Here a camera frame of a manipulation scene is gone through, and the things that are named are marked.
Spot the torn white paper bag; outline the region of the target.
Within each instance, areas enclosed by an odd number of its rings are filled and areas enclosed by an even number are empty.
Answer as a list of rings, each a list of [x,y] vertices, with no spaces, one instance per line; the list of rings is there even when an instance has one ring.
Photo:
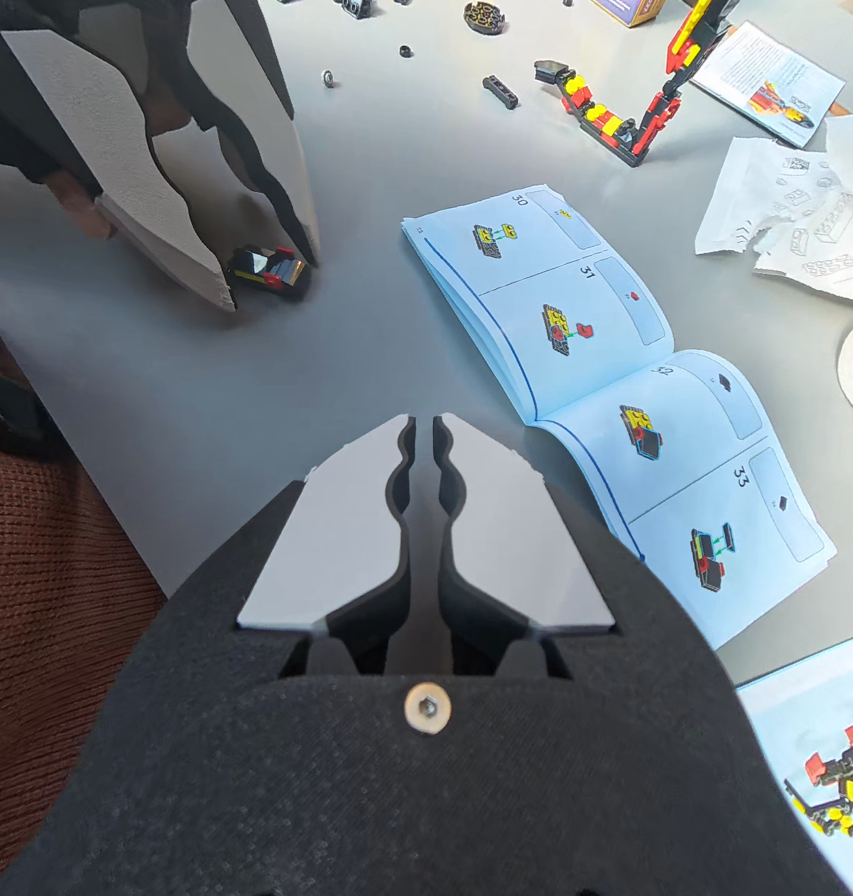
[[[830,118],[826,150],[813,154],[823,197],[763,239],[755,272],[853,301],[853,115]]]

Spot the closed blue instruction booklet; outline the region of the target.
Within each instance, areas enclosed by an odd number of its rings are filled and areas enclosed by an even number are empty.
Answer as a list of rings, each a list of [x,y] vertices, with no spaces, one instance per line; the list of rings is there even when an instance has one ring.
[[[737,694],[772,773],[853,892],[853,639]]]

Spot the white blue printed leaflet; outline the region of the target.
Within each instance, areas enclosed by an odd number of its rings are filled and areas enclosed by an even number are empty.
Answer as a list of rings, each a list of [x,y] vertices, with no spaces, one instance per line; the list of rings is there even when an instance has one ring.
[[[802,150],[846,83],[747,21],[727,32],[691,84]]]

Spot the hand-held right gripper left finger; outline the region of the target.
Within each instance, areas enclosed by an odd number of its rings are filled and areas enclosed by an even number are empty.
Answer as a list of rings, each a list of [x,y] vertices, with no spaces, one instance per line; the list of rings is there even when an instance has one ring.
[[[410,610],[416,420],[399,414],[313,468],[237,617],[246,630],[329,635],[385,653]]]

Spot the round printed brick tile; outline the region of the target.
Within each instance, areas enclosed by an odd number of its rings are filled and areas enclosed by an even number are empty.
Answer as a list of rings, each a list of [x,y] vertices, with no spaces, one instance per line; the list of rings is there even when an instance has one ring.
[[[488,1],[470,1],[463,9],[463,20],[468,28],[484,36],[503,33],[506,17],[502,10]]]

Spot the blue instruction booklet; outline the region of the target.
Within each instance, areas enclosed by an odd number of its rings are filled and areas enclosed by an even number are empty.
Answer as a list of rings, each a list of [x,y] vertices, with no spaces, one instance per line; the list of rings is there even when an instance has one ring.
[[[746,377],[676,351],[650,290],[564,196],[534,185],[400,227],[523,423],[567,448],[713,648],[828,566],[836,547]]]
[[[853,892],[853,639],[737,694],[772,773]]]

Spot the torn white paper piece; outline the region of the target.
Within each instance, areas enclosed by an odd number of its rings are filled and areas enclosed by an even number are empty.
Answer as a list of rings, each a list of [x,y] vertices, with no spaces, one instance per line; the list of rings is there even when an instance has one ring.
[[[761,231],[812,216],[840,185],[824,152],[799,151],[763,138],[735,138],[694,252],[744,252]]]

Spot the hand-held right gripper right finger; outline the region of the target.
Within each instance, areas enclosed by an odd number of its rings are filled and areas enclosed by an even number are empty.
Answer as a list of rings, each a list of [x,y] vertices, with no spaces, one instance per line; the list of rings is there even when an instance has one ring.
[[[453,413],[433,418],[448,521],[439,602],[483,655],[523,638],[607,633],[615,619],[545,485],[520,454]]]

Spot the red yellow black brick model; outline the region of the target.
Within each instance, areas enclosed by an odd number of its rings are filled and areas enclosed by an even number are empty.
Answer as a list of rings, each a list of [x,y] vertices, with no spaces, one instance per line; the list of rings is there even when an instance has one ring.
[[[622,119],[595,101],[585,79],[574,69],[553,60],[534,62],[535,77],[560,91],[566,112],[580,128],[610,149],[629,167],[646,158],[656,135],[679,109],[681,88],[701,68],[710,52],[727,34],[727,16],[736,1],[698,1],[685,17],[667,48],[669,80],[661,87],[638,125],[634,118]]]

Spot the colourful brick set box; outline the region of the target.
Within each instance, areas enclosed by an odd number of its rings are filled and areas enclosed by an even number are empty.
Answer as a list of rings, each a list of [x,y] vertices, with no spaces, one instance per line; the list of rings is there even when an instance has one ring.
[[[665,0],[621,1],[621,0],[595,0],[595,6],[599,6],[607,14],[620,22],[626,28],[634,28],[648,21],[653,21],[659,15]]]

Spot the small black brick assembly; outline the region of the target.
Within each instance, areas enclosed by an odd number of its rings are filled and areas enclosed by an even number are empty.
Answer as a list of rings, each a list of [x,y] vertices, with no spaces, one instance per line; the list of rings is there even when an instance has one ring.
[[[301,299],[312,281],[311,266],[293,249],[283,246],[266,249],[242,245],[232,252],[227,274],[283,299]]]

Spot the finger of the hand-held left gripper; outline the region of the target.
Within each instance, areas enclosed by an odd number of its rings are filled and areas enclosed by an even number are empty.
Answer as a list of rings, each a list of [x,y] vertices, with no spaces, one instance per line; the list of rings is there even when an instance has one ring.
[[[320,238],[305,154],[258,2],[191,2],[187,107],[201,129],[214,126],[228,139],[293,245],[317,265]]]
[[[234,312],[219,261],[198,236],[184,196],[162,172],[125,75],[52,30],[2,35],[99,183],[101,212],[165,274]]]

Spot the person's left hand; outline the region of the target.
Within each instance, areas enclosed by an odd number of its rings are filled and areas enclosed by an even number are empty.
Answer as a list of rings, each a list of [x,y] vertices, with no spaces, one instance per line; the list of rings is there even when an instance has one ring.
[[[94,199],[69,172],[61,169],[42,179],[61,208],[89,238],[105,241],[118,230],[96,207]]]

